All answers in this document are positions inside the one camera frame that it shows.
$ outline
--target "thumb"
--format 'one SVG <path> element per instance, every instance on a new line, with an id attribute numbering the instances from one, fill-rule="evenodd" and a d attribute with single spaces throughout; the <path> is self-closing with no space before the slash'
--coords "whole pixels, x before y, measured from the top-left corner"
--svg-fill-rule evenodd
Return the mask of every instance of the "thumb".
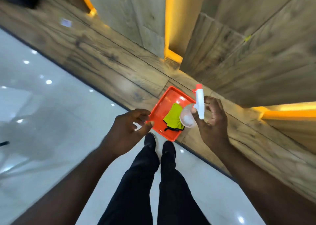
<path id="1" fill-rule="evenodd" d="M 199 128 L 203 128 L 204 126 L 206 126 L 206 122 L 203 119 L 199 118 L 196 108 L 191 108 L 191 113 Z"/>
<path id="2" fill-rule="evenodd" d="M 149 133 L 149 131 L 154 126 L 154 121 L 150 121 L 145 123 L 139 130 L 135 131 L 136 138 L 138 139 L 138 142 L 144 137 L 146 134 Z"/>

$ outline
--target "hand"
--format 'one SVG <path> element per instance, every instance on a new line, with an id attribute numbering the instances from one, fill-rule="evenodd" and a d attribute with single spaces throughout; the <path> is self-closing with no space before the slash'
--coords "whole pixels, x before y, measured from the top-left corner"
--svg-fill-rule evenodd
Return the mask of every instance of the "hand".
<path id="1" fill-rule="evenodd" d="M 204 102 L 208 104 L 206 109 L 212 112 L 212 118 L 207 122 L 203 119 L 199 119 L 195 108 L 191 110 L 203 142 L 210 149 L 217 145 L 220 146 L 222 143 L 229 143 L 227 135 L 227 116 L 221 101 L 210 96 L 205 96 Z"/>
<path id="2" fill-rule="evenodd" d="M 113 153 L 115 158 L 130 151 L 153 127 L 153 121 L 145 123 L 149 115 L 150 111 L 146 109 L 135 109 L 118 115 L 100 148 Z M 137 126 L 133 122 L 142 127 L 135 131 Z"/>

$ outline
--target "black shoe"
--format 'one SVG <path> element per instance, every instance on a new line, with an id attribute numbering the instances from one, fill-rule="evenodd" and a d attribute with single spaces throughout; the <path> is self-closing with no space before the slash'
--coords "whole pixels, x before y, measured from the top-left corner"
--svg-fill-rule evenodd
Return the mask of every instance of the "black shoe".
<path id="1" fill-rule="evenodd" d="M 164 154 L 171 154 L 173 156 L 173 160 L 176 159 L 176 149 L 173 145 L 173 143 L 169 140 L 165 141 L 165 143 L 163 144 L 163 147 L 162 147 L 162 155 Z"/>
<path id="2" fill-rule="evenodd" d="M 146 134 L 144 145 L 156 151 L 156 136 L 153 133 Z"/>

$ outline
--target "person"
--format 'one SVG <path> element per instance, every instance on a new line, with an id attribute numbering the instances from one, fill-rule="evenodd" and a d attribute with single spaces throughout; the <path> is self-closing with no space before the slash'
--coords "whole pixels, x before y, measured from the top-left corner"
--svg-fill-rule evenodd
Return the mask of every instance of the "person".
<path id="1" fill-rule="evenodd" d="M 221 159 L 266 224 L 316 224 L 316 205 L 252 163 L 233 147 L 227 117 L 219 99 L 205 97 L 212 112 L 208 122 L 192 114 L 204 143 Z M 159 166 L 149 111 L 135 109 L 116 117 L 100 146 L 55 187 L 22 214 L 13 225 L 74 225 L 106 168 L 130 151 L 144 136 L 145 146 L 124 174 L 99 225 L 152 224 L 149 191 Z M 133 122 L 142 127 L 135 131 Z M 166 141 L 161 157 L 157 224 L 209 224 L 194 201 L 183 176 L 175 169 L 176 152 Z"/>

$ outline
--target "glossy white floor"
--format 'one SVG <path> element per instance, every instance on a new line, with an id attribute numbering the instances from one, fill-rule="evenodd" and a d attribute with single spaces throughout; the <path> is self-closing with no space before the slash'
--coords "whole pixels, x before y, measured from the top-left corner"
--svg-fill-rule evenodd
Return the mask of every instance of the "glossy white floor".
<path id="1" fill-rule="evenodd" d="M 98 146 L 126 110 L 0 30 L 0 224 L 9 224 Z M 160 135 L 158 154 L 164 138 Z M 97 224 L 140 141 L 106 170 L 77 224 Z M 179 145 L 177 169 L 213 225 L 264 224 L 239 186 Z M 160 170 L 150 191 L 157 220 Z"/>

